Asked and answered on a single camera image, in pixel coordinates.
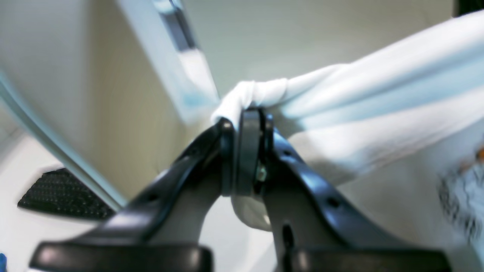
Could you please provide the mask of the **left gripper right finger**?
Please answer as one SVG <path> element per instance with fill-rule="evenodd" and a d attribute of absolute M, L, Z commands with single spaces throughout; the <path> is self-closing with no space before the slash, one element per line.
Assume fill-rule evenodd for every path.
<path fill-rule="evenodd" d="M 282 272 L 450 272 L 446 255 L 389 234 L 317 174 L 261 108 L 243 110 L 236 196 L 264 204 Z"/>

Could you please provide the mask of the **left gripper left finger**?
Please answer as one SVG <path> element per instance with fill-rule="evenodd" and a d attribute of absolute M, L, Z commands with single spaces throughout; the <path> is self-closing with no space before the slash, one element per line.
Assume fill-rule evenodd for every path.
<path fill-rule="evenodd" d="M 205 217 L 228 188 L 223 159 L 234 128 L 220 119 L 171 167 L 116 215 L 64 241 L 43 241 L 31 272 L 212 272 L 213 252 L 199 244 Z"/>

